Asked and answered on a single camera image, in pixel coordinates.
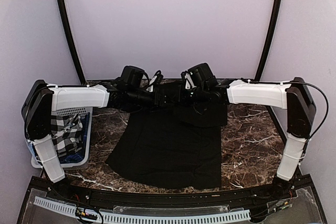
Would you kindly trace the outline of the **black long sleeve shirt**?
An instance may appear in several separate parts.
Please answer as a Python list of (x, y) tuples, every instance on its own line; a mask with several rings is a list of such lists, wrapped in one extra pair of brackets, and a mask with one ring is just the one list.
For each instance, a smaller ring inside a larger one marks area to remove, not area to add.
[(109, 106), (130, 117), (106, 164), (133, 182), (167, 189), (220, 187), (221, 128), (227, 105), (209, 101), (175, 102), (177, 83), (167, 83), (167, 102), (157, 106), (150, 94), (112, 96)]

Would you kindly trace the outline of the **grey plastic laundry basket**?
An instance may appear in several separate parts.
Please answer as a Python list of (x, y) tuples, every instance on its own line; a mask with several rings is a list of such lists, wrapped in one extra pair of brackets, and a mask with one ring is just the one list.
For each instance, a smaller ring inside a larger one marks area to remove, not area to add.
[(52, 139), (64, 169), (86, 166), (90, 151), (92, 108), (63, 109), (52, 113)]

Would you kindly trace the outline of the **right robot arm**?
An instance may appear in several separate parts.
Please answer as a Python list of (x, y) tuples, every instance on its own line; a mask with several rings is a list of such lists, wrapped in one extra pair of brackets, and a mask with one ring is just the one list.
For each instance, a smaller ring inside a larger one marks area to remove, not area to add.
[(288, 184), (306, 151), (312, 136), (316, 105), (307, 83), (296, 77), (287, 82), (258, 82), (250, 79), (224, 79), (218, 82), (207, 63), (181, 73), (181, 102), (196, 105), (256, 104), (287, 111), (287, 140), (274, 184), (268, 188), (273, 200), (288, 191)]

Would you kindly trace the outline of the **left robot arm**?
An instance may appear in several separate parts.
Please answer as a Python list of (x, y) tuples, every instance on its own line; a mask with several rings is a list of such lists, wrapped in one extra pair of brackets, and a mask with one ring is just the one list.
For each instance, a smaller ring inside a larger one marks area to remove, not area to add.
[(52, 113), (88, 107), (124, 110), (128, 106), (156, 108), (168, 105), (171, 99), (160, 85), (161, 74), (158, 72), (142, 87), (145, 75), (143, 69), (126, 66), (120, 77), (94, 85), (55, 85), (44, 80), (34, 83), (22, 107), (24, 134), (26, 141), (32, 143), (47, 176), (55, 183), (53, 191), (61, 200), (71, 200), (74, 189), (62, 181), (65, 172), (52, 143)]

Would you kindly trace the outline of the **black white plaid shirt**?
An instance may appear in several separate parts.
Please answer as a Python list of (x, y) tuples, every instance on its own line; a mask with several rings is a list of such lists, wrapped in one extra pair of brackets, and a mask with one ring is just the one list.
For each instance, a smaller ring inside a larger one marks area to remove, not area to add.
[(52, 115), (50, 129), (52, 142), (59, 158), (82, 150), (83, 124), (78, 113), (65, 116)]

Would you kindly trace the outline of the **dark blue shirt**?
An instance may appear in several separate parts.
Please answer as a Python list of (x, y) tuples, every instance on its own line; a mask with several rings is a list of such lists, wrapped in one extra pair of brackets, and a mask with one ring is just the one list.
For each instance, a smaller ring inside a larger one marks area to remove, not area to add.
[(90, 114), (88, 113), (85, 118), (81, 119), (81, 122), (83, 124), (83, 130), (81, 134), (81, 140), (83, 144), (82, 149), (74, 154), (69, 154), (67, 156), (59, 158), (61, 164), (79, 163), (80, 161), (83, 161), (86, 154), (89, 116)]

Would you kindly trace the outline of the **light blue shirt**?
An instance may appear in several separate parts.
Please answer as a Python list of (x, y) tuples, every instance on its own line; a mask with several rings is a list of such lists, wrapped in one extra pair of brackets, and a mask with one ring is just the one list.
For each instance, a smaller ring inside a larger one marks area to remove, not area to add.
[(36, 158), (36, 151), (34, 149), (34, 145), (30, 140), (26, 140), (26, 145), (28, 147), (28, 150), (30, 151), (33, 158)]

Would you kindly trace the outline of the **black front rail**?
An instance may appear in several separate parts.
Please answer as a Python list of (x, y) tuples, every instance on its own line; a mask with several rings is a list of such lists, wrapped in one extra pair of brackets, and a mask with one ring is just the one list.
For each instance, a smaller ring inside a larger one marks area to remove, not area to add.
[(31, 178), (28, 187), (41, 190), (51, 198), (70, 199), (78, 204), (107, 209), (111, 209), (114, 206), (182, 208), (208, 207), (221, 204), (231, 207), (264, 209), (269, 202), (279, 201), (297, 195), (293, 189), (276, 189), (271, 184), (245, 189), (190, 194), (125, 193), (90, 189), (88, 187), (75, 186), (69, 182), (53, 184), (46, 179), (35, 176)]

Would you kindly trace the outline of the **right black frame post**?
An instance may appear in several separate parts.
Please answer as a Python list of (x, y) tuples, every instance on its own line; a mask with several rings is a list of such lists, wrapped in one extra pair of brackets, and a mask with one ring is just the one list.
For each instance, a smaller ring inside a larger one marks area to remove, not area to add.
[(276, 30), (276, 24), (278, 20), (280, 5), (281, 5), (281, 0), (274, 0), (273, 5), (272, 5), (272, 10), (271, 10), (271, 15), (270, 15), (270, 21), (269, 21), (269, 25), (268, 25), (268, 29), (266, 33), (265, 43), (263, 46), (263, 50), (261, 52), (259, 64), (258, 64), (257, 71), (254, 77), (254, 79), (257, 81), (261, 80), (262, 75), (264, 73), (264, 69), (265, 69), (267, 59), (269, 56), (269, 52), (270, 52), (270, 48), (271, 48), (271, 43), (272, 43), (274, 33)]

